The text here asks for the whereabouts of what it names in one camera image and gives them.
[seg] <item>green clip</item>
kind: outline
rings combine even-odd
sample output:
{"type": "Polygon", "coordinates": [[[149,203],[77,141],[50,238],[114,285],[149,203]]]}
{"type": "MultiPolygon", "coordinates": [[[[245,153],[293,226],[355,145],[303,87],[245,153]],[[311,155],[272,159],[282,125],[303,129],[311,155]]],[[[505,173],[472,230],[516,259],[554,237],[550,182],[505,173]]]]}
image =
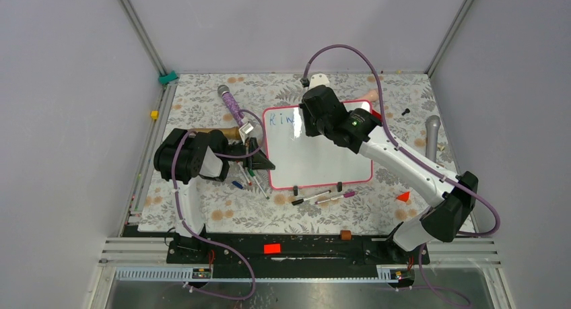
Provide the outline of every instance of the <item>green clip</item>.
{"type": "Polygon", "coordinates": [[[162,77],[159,77],[159,82],[160,82],[162,85],[166,85],[167,83],[169,83],[169,82],[171,82],[171,81],[173,81],[173,80],[175,80],[175,79],[178,79],[178,76],[176,75],[176,72],[171,71],[169,74],[164,75],[164,76],[162,76],[162,77]]]}

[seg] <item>purple microphone handle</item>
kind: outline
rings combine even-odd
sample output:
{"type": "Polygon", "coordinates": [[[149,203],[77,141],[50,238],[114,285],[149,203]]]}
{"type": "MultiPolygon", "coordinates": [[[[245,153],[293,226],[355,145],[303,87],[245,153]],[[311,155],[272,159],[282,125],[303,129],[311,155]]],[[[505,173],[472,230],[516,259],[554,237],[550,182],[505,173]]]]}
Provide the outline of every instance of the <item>purple microphone handle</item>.
{"type": "Polygon", "coordinates": [[[226,107],[228,107],[228,110],[238,123],[238,126],[242,127],[244,125],[244,122],[242,121],[244,115],[240,114],[239,112],[240,107],[238,106],[238,103],[230,93],[228,86],[221,85],[220,87],[218,87],[218,94],[222,97],[224,104],[226,105],[226,107]]]}

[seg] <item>floral tablecloth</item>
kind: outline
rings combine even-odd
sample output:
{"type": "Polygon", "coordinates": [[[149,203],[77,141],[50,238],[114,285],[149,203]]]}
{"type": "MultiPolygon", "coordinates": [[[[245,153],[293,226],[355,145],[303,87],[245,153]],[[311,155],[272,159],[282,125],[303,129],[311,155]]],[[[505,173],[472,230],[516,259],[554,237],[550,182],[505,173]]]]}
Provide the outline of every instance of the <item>floral tablecloth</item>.
{"type": "MultiPolygon", "coordinates": [[[[331,87],[340,100],[353,100],[375,88],[372,75],[327,75],[331,87]]],[[[174,128],[233,127],[236,122],[217,94],[217,87],[226,84],[241,108],[262,115],[272,106],[298,104],[303,90],[300,75],[294,74],[199,74],[181,75],[174,101],[168,116],[164,137],[174,128]]],[[[424,154],[426,132],[424,122],[430,115],[439,115],[430,82],[422,74],[381,75],[387,122],[391,131],[412,148],[424,154]],[[406,109],[410,113],[401,116],[406,109]]],[[[378,110],[378,102],[373,103],[378,110]]],[[[444,148],[436,162],[455,170],[452,153],[444,129],[441,127],[438,143],[444,148]]],[[[374,176],[365,184],[349,184],[343,191],[354,190],[351,198],[313,205],[304,203],[292,206],[292,191],[272,191],[268,176],[258,171],[269,200],[254,186],[236,188],[230,182],[243,182],[237,166],[231,166],[225,182],[199,179],[201,209],[209,232],[234,233],[293,233],[338,234],[351,230],[353,234],[388,234],[400,221],[422,212],[426,202],[412,191],[408,202],[396,196],[411,189],[397,176],[383,167],[374,165],[374,176]]],[[[300,189],[301,196],[309,196],[324,188],[300,189]]],[[[174,226],[172,183],[153,173],[145,205],[139,222],[139,231],[165,232],[174,226]]],[[[469,218],[463,230],[473,232],[469,218]]]]}

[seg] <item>red triangle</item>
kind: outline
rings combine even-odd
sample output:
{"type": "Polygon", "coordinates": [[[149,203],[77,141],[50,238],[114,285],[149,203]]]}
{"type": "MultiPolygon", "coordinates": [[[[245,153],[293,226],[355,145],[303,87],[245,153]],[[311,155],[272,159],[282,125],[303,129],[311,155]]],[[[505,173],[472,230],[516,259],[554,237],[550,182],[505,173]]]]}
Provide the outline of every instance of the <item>red triangle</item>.
{"type": "Polygon", "coordinates": [[[397,199],[400,201],[407,202],[409,200],[409,197],[410,197],[410,191],[407,191],[406,193],[403,193],[402,195],[398,196],[397,199]]]}

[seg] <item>pen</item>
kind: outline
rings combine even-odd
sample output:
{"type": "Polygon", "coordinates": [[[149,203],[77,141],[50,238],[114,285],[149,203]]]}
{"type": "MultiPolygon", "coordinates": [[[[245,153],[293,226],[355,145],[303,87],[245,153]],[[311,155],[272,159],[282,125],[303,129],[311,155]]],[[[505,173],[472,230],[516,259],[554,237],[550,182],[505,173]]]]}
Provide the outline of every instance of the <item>pen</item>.
{"type": "Polygon", "coordinates": [[[317,197],[319,197],[319,196],[323,196],[323,195],[326,195],[326,194],[328,194],[328,193],[331,193],[331,190],[327,190],[327,191],[324,191],[324,192],[322,192],[322,193],[318,193],[317,195],[313,195],[313,196],[311,196],[311,197],[298,199],[298,200],[296,200],[296,201],[293,201],[293,202],[292,202],[292,205],[294,205],[294,206],[301,205],[304,201],[307,201],[307,200],[313,199],[313,198],[317,198],[317,197]]]}
{"type": "Polygon", "coordinates": [[[354,196],[355,194],[356,194],[355,191],[350,191],[348,193],[345,193],[344,195],[332,197],[332,198],[325,199],[325,200],[316,201],[315,205],[319,205],[320,203],[326,203],[327,201],[337,200],[337,199],[341,199],[341,198],[349,198],[349,197],[354,196]]]}
{"type": "Polygon", "coordinates": [[[248,176],[246,175],[246,172],[244,171],[244,168],[238,163],[236,162],[236,164],[238,164],[238,167],[240,168],[240,172],[242,173],[242,175],[244,176],[244,179],[246,179],[246,183],[251,186],[252,185],[252,180],[250,180],[248,178],[248,176]]]}
{"type": "Polygon", "coordinates": [[[258,179],[256,178],[256,176],[254,175],[254,172],[252,171],[252,169],[248,169],[248,173],[252,176],[252,179],[254,179],[254,181],[255,181],[256,184],[258,185],[258,188],[260,188],[260,190],[261,190],[262,193],[264,194],[264,197],[266,197],[266,199],[269,199],[269,197],[266,195],[266,192],[264,191],[264,189],[262,189],[262,186],[261,186],[260,182],[258,181],[258,179]]]}

